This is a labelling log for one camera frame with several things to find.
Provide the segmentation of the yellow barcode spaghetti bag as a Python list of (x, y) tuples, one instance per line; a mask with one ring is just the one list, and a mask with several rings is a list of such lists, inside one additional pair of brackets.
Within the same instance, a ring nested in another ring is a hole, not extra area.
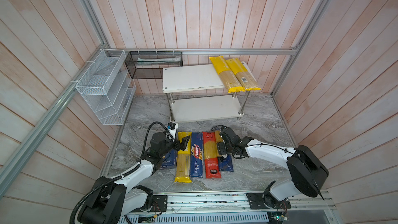
[(226, 63), (245, 91), (261, 90), (250, 71), (246, 69), (246, 67), (238, 58), (228, 59)]

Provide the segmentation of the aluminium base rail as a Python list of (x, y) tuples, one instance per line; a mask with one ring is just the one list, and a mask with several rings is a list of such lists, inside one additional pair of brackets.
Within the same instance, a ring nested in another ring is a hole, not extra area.
[(132, 212), (121, 224), (341, 224), (329, 193), (289, 197), (275, 208), (262, 204), (259, 191), (166, 193), (151, 212)]

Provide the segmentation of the dark blue pasta box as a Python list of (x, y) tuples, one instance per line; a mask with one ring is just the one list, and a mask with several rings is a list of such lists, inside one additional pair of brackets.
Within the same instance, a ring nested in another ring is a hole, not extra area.
[(177, 151), (172, 149), (165, 155), (160, 169), (175, 169), (177, 164)]

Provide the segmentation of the yellow clear spaghetti bag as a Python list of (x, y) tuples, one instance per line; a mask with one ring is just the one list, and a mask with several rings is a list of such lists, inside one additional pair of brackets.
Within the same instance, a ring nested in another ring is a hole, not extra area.
[(209, 59), (225, 88), (228, 90), (228, 93), (245, 91), (223, 56), (209, 57)]

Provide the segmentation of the blue yellow spaghetti bag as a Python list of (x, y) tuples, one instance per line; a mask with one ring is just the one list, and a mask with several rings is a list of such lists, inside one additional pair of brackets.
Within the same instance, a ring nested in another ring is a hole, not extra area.
[(226, 153), (226, 146), (220, 136), (220, 130), (215, 131), (219, 171), (234, 172), (232, 157)]

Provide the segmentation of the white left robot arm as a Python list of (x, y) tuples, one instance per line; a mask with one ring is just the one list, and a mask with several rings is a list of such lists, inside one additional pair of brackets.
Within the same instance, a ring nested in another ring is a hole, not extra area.
[(171, 150), (186, 150), (190, 140), (190, 135), (178, 140), (174, 130), (153, 134), (150, 147), (135, 166), (112, 178), (97, 179), (72, 210), (69, 223), (77, 220), (81, 224), (116, 224), (123, 215), (150, 204), (153, 191), (139, 183), (160, 168)]

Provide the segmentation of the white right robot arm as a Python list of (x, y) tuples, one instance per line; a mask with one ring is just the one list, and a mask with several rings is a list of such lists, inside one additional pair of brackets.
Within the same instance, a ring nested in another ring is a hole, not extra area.
[(242, 139), (229, 127), (222, 126), (222, 143), (217, 146), (221, 155), (237, 155), (241, 158), (257, 158), (287, 169), (290, 178), (277, 183), (272, 181), (263, 193), (247, 193), (251, 209), (289, 208), (289, 197), (303, 194), (315, 198), (321, 196), (321, 188), (329, 176), (328, 169), (305, 145), (279, 147), (251, 137)]

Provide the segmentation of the white two-tier metal shelf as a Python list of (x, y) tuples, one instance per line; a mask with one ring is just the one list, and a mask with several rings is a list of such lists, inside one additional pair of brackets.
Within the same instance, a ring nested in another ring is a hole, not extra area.
[(211, 64), (166, 67), (163, 69), (170, 121), (177, 123), (240, 118), (249, 97), (240, 102), (237, 93), (209, 93), (225, 89)]

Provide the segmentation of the yellow Pastati spaghetti bag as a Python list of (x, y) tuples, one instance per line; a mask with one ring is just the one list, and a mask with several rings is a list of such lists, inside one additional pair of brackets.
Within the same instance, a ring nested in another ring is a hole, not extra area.
[[(191, 132), (178, 132), (179, 141), (186, 136), (191, 136)], [(185, 151), (178, 151), (177, 153), (177, 166), (176, 166), (176, 176), (175, 182), (179, 183), (191, 183), (190, 179), (190, 149), (191, 149), (191, 139), (188, 143), (187, 149)]]

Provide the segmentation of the red spaghetti bag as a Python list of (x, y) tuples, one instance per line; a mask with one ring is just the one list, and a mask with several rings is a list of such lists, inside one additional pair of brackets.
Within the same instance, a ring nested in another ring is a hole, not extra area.
[(215, 133), (203, 132), (203, 143), (206, 178), (221, 178)]

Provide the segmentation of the aluminium frame rail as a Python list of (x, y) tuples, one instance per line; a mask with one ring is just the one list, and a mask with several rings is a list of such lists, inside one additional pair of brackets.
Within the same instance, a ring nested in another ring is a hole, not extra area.
[(183, 55), (295, 55), (298, 48), (125, 48), (125, 52), (181, 52)]

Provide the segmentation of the black mesh wall basket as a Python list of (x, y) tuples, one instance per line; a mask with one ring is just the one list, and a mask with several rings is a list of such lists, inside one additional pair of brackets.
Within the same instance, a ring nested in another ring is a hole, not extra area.
[(183, 66), (176, 51), (130, 51), (124, 61), (132, 79), (162, 79), (163, 69)]

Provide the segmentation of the blue Barilla spaghetti box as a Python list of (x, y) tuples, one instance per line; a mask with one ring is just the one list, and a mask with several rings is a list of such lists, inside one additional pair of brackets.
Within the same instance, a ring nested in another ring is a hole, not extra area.
[(190, 150), (190, 177), (203, 177), (203, 149), (203, 133), (192, 132)]

